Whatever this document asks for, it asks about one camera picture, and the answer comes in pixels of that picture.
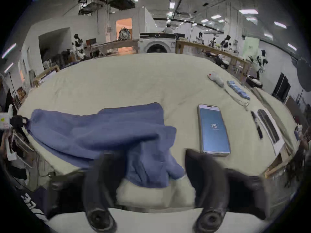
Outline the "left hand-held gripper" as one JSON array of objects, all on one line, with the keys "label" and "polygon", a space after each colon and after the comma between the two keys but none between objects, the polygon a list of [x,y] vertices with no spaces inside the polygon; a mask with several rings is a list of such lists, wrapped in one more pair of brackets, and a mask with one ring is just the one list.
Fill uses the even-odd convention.
[{"label": "left hand-held gripper", "polygon": [[21,115],[13,116],[13,105],[10,104],[8,112],[0,113],[0,130],[9,130],[11,126],[14,130],[22,130],[29,124],[29,119]]}]

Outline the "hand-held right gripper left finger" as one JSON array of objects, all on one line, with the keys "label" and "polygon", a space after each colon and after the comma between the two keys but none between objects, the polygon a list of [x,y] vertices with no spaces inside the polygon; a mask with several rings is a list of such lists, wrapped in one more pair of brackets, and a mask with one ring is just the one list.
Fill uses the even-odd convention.
[{"label": "hand-held right gripper left finger", "polygon": [[46,190],[46,218],[85,212],[94,231],[115,233],[117,223],[108,209],[118,207],[116,190],[125,178],[126,163],[124,154],[104,153],[88,170],[53,176]]}]

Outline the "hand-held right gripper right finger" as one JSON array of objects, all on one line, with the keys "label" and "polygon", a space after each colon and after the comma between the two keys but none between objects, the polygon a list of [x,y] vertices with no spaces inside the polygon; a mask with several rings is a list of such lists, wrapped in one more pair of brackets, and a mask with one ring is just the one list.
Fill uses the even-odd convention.
[{"label": "hand-held right gripper right finger", "polygon": [[250,214],[265,220],[268,201],[259,176],[223,168],[211,155],[185,149],[185,170],[195,189],[194,207],[202,208],[195,233],[216,232],[226,212]]}]

